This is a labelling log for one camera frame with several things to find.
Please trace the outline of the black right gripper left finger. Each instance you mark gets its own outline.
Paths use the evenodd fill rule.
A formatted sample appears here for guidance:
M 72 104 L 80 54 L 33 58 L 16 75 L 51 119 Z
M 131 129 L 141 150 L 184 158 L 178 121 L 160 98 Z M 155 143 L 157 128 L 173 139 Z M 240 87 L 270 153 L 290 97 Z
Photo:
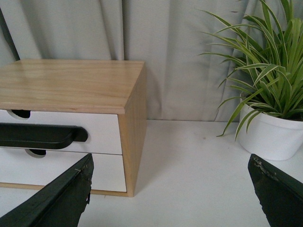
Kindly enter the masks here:
M 0 218 L 2 227 L 76 227 L 90 202 L 94 162 L 87 154 Z

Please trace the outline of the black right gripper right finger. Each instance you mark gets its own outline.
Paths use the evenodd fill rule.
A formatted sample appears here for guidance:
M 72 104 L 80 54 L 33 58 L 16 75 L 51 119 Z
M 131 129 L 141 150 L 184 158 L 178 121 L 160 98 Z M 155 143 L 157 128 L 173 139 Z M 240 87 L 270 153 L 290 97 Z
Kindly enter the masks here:
M 303 184 L 259 156 L 252 154 L 248 171 L 271 227 L 303 225 Z

